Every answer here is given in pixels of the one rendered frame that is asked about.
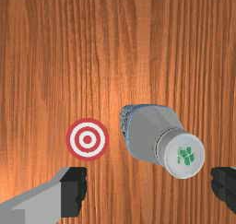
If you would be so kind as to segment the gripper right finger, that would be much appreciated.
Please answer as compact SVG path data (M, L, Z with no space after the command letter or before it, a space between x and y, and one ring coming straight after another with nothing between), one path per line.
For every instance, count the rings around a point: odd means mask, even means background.
M211 169L211 189L236 215L236 167L215 167Z

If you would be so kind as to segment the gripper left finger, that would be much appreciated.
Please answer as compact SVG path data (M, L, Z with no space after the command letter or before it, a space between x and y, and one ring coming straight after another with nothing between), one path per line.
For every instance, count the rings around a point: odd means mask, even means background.
M87 193L87 169L64 167L53 178L0 204L0 224L57 224L76 218Z

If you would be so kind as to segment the clear bottle with white cap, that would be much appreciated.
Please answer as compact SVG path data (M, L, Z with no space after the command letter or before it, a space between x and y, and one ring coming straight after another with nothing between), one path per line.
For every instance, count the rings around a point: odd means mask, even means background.
M120 127L127 150L135 159L161 165L175 178L192 178L204 165L202 142L184 130L176 112L167 106L125 105Z

